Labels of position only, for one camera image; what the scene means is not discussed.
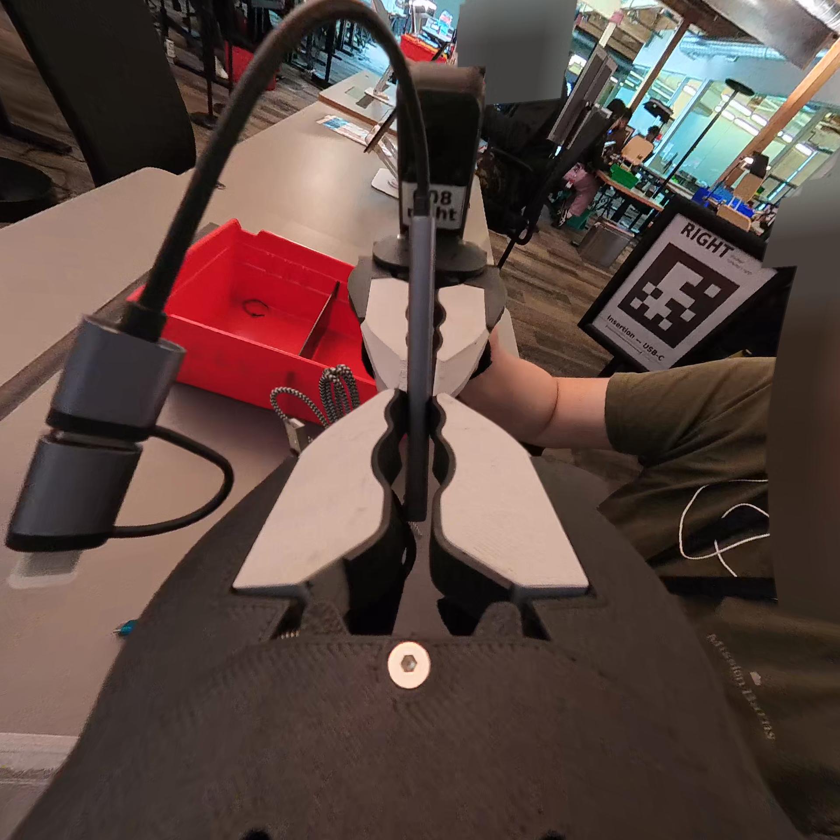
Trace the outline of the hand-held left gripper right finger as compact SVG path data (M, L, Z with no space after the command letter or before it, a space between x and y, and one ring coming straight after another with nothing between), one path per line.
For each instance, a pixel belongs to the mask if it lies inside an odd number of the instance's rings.
M451 395L435 398L429 568L464 611L584 595L589 579L526 449Z

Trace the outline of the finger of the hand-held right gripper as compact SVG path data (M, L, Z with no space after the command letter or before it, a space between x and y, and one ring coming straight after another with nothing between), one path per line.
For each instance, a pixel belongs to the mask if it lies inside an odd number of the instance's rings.
M433 395L456 396L476 371L486 348L487 327L483 289L440 289L437 302L443 311L439 325Z
M392 277L371 279L361 323L364 347L379 390L407 390L409 286Z

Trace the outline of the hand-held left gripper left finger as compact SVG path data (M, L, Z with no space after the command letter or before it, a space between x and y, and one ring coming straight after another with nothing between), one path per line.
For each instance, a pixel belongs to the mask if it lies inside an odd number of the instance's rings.
M385 390L298 457L234 582L239 595L332 602L362 613L404 581L402 469L406 394Z

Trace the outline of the grey usb hub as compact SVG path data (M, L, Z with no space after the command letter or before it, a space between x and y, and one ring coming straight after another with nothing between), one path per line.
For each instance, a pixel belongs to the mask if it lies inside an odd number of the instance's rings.
M416 188L409 223L407 435L404 517L427 513L429 407L434 379L435 223L421 104L412 72L388 25L362 2L318 1L296 7L257 50L229 99L173 216L137 301L116 326L85 317L52 396L42 436L10 518L6 546L21 553L92 550L111 539L138 539L193 525L219 509L234 486L225 457L156 422L185 356L162 339L165 307L187 250L250 113L283 56L315 27L347 19L365 27L388 55L404 96L402 124L414 143ZM224 480L205 505L147 526L117 527L117 516L150 437L213 463Z

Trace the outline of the person's right forearm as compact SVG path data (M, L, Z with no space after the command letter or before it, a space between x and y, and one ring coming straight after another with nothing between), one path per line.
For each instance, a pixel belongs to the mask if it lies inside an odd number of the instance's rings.
M606 430L608 379L553 376L510 353L499 328L489 348L489 366L458 394L463 404L526 445L613 449Z

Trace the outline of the instruction board stand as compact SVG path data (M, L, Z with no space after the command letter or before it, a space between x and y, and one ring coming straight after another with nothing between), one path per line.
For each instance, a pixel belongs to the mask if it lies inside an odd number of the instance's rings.
M396 137L396 83L394 74L388 67L379 80L365 89L365 95L380 106L380 118L368 133L364 152L374 154L381 169L375 175L372 186L380 193L397 198L400 194L400 176L398 174L398 145Z

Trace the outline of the blue printed leaflet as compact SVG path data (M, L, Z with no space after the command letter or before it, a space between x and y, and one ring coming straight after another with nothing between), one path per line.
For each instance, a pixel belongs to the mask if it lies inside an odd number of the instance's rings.
M366 146L370 141L370 129L336 114L329 114L319 119L318 125L362 146Z

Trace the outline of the black office chair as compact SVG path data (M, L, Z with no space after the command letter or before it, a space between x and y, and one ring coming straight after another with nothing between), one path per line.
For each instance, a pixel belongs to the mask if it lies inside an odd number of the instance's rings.
M551 154L523 160L493 146L486 156L486 220L489 228L507 237L497 260L501 270L513 249L527 244L534 233L559 157Z

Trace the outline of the grey monitor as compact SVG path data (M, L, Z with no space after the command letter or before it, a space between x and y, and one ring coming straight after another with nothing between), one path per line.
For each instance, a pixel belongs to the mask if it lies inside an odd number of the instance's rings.
M616 69L617 64L606 49L596 46L552 126L549 140L559 147L565 147L574 139Z

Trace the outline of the grey waste bin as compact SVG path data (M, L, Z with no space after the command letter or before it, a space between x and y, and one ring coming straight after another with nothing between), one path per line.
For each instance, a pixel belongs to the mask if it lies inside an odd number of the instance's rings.
M578 248L584 261L608 269L634 240L632 231L602 219L587 230Z

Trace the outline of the framed marker sign on stand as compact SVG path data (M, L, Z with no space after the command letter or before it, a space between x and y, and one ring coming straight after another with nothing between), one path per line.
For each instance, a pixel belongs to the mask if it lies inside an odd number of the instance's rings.
M774 356L793 268L711 210L671 199L579 322L612 360L603 375Z

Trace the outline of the black floor lamp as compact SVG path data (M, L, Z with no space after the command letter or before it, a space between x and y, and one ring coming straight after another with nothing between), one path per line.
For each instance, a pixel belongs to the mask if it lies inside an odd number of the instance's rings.
M703 82L659 145L652 168L686 189L712 185L759 133L754 95L731 78Z

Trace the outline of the black cabinet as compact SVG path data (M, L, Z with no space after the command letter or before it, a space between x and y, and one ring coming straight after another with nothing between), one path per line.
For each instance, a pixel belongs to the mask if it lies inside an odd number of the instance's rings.
M191 120L141 1L3 1L95 186L191 170Z

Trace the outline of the black floor pole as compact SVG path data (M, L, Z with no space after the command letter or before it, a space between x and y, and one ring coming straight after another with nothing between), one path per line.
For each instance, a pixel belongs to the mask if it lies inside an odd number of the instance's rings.
M1 223L16 223L54 205L55 185L46 173L1 157Z

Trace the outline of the pale horizontal duct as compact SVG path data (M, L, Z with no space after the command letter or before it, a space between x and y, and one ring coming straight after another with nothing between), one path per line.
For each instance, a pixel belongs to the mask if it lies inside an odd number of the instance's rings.
M693 60L720 58L729 61L740 59L786 61L786 57L780 51L766 45L749 43L745 40L708 38L692 34L685 35L680 40L679 50Z

